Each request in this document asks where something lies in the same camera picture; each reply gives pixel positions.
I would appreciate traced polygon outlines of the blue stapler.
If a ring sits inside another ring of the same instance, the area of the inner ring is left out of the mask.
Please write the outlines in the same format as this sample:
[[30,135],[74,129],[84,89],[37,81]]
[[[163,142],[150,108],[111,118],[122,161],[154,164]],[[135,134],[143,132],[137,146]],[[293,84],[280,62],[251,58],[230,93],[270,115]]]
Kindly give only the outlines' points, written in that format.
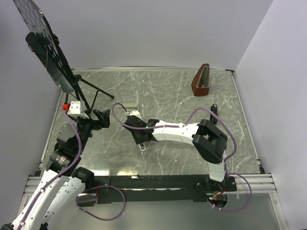
[[146,150],[146,147],[145,145],[142,143],[142,144],[139,144],[139,148],[141,151],[145,151]]

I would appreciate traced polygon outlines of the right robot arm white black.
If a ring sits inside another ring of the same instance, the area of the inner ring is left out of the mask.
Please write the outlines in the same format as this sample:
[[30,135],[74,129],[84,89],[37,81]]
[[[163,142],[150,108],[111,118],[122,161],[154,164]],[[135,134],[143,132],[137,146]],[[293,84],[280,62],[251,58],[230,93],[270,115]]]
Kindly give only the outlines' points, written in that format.
[[184,125],[168,123],[158,119],[144,122],[135,115],[129,115],[124,123],[137,145],[144,148],[145,142],[175,141],[193,145],[209,167],[209,184],[215,191],[226,185],[225,150],[228,137],[207,119],[199,123]]

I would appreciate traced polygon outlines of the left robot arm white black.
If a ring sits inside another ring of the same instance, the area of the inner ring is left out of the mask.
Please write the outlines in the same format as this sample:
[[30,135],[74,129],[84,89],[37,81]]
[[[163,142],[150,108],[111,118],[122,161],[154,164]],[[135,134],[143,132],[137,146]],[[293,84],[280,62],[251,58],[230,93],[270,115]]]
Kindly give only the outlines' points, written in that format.
[[39,185],[21,213],[12,223],[4,224],[3,230],[50,230],[69,202],[94,189],[94,173],[77,165],[92,131],[110,126],[110,110],[94,110],[93,115],[95,119],[86,113],[64,113],[68,124],[59,131]]

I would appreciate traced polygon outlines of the beige stapler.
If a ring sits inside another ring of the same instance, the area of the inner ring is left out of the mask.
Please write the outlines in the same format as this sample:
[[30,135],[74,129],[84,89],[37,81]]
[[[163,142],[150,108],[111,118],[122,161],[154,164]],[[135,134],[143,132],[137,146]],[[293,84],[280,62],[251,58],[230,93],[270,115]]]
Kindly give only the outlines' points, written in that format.
[[127,110],[138,110],[139,105],[137,103],[123,103],[122,104]]

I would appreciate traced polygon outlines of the black tripod stand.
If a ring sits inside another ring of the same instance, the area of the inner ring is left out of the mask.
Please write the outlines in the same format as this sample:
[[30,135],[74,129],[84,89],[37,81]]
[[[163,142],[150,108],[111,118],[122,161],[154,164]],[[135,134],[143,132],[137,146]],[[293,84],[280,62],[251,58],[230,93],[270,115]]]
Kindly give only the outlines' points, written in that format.
[[[74,97],[78,101],[83,101],[87,110],[90,110],[90,111],[93,110],[94,104],[95,104],[95,101],[96,101],[96,98],[97,98],[99,92],[105,94],[106,96],[110,97],[111,99],[115,98],[113,95],[107,93],[106,91],[98,88],[97,86],[95,86],[95,85],[91,84],[90,82],[86,81],[85,79],[83,79],[80,74],[75,75],[73,80],[74,80],[74,83],[75,83],[75,85],[74,85],[75,86],[75,91],[74,91],[75,96]],[[79,86],[79,81],[85,83],[86,85],[88,85],[88,86],[90,86],[90,87],[92,87],[96,90],[96,94],[95,94],[95,97],[93,99],[91,106],[89,105],[84,93],[81,90],[81,87]]]

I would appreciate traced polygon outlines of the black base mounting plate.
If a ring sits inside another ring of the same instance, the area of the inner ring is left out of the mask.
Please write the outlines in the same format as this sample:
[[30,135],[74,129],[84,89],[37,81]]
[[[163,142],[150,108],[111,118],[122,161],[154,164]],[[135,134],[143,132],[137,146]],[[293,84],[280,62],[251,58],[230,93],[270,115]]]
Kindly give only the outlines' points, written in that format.
[[236,192],[234,177],[216,182],[207,174],[95,176],[81,191],[96,194],[98,204],[121,202],[181,201],[206,202],[207,196]]

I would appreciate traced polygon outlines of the brown wooden metronome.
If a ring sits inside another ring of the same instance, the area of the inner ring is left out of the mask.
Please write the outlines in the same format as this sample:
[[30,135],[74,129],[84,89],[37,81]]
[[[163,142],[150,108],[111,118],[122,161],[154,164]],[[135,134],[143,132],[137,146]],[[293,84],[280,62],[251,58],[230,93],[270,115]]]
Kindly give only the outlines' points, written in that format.
[[202,64],[196,75],[194,76],[191,89],[194,96],[206,96],[209,94],[210,81],[210,65]]

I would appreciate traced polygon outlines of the black perforated panel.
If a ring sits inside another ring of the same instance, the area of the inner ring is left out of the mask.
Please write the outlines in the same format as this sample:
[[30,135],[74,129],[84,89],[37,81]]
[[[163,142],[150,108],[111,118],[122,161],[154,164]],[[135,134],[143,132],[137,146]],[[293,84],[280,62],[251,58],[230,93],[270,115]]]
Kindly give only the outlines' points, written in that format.
[[14,4],[29,29],[25,40],[30,50],[63,92],[75,91],[73,73],[43,12],[32,0],[15,0]]

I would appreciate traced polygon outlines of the aluminium rail frame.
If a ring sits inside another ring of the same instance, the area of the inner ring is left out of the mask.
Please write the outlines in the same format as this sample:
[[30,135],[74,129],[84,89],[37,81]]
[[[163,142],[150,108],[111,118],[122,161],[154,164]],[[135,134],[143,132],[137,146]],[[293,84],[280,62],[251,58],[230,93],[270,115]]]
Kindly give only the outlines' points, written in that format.
[[[243,177],[249,183],[252,193],[277,193],[273,178],[270,174],[244,174]],[[234,176],[238,192],[248,193],[247,182],[239,176]],[[31,197],[39,185],[42,177],[29,176],[22,197]]]

